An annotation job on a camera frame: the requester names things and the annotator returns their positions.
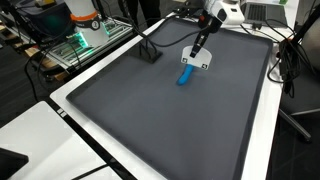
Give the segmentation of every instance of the floor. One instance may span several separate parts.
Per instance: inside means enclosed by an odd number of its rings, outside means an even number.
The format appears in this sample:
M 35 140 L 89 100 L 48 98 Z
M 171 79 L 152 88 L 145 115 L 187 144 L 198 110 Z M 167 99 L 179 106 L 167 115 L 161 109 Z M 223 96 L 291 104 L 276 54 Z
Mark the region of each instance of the floor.
M 102 2 L 106 12 L 110 14 L 108 5 Z M 113 16 L 122 14 L 117 0 L 107 0 L 107 2 Z M 300 0 L 297 15 L 299 24 L 303 24 L 312 2 L 313 0 Z M 179 3 L 172 0 L 161 0 L 162 15 L 167 15 L 177 5 Z M 138 19 L 139 23 L 144 22 L 141 10 Z M 35 104 L 30 84 L 23 72 L 26 61 L 24 56 L 15 53 L 11 47 L 0 49 L 0 128 Z M 50 92 L 63 84 L 63 82 L 48 83 L 46 84 L 48 90 L 45 90 L 39 85 L 34 70 L 31 67 L 28 70 L 41 100 L 47 100 Z M 268 180 L 320 180 L 320 121 L 308 118 L 308 121 L 300 122 L 311 131 L 313 142 L 304 143 L 284 120 L 278 119 Z

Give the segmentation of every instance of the table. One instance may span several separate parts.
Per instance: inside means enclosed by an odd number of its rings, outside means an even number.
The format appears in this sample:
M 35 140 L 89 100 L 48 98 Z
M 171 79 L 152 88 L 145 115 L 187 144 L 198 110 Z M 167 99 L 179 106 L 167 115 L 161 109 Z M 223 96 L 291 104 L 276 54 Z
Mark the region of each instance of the table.
M 106 163 L 45 102 L 0 129 L 0 147 L 29 157 L 10 179 L 72 179 Z M 120 177 L 109 167 L 85 179 Z
M 287 20 L 290 27 L 294 27 L 298 4 L 299 0 L 289 0 L 288 4 L 285 7 Z M 161 22 L 158 22 L 157 24 L 146 30 L 145 34 L 150 33 L 160 23 Z M 238 27 L 223 27 L 243 32 Z M 274 35 L 275 38 L 281 40 L 279 36 L 276 36 L 267 27 L 263 27 L 262 31 L 272 36 Z M 281 31 L 285 35 L 291 34 L 288 29 L 279 29 L 279 31 Z M 137 179 L 164 179 L 162 175 L 160 175 L 158 172 L 144 163 L 128 149 L 126 149 L 122 144 L 116 141 L 98 125 L 93 123 L 89 118 L 78 111 L 66 100 L 66 96 L 70 92 L 72 92 L 75 88 L 88 80 L 90 77 L 95 75 L 121 54 L 125 53 L 141 39 L 142 38 L 139 36 L 132 39 L 130 42 L 123 45 L 121 48 L 117 49 L 109 56 L 105 57 L 103 60 L 74 78 L 72 81 L 62 86 L 57 91 L 53 92 L 50 97 L 89 134 L 94 136 L 94 138 Z M 274 63 L 274 61 L 275 57 L 273 56 L 270 60 L 270 66 Z M 247 157 L 242 175 L 243 180 L 260 180 L 265 179 L 266 177 L 281 92 L 281 85 L 272 83 L 267 79 L 267 77 L 265 77 L 247 151 Z

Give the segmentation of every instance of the metal stand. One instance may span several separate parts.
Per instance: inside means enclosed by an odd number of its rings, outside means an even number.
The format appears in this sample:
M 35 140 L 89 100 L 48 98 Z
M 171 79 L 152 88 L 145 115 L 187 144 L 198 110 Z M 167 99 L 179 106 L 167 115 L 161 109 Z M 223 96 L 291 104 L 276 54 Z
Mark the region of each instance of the metal stand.
M 283 110 L 279 109 L 279 115 L 286 120 L 294 129 L 296 129 L 307 142 L 311 141 L 311 135 L 306 131 L 293 117 L 286 114 Z

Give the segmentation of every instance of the black chair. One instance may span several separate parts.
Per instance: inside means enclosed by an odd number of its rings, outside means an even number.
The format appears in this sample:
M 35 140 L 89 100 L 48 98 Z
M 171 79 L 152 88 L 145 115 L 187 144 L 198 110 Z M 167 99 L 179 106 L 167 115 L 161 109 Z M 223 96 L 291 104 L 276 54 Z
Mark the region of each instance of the black chair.
M 310 133 L 294 117 L 308 115 L 320 120 L 320 78 L 303 66 L 301 75 L 294 80 L 294 94 L 294 98 L 286 94 L 282 95 L 279 116 L 309 142 L 311 141 Z

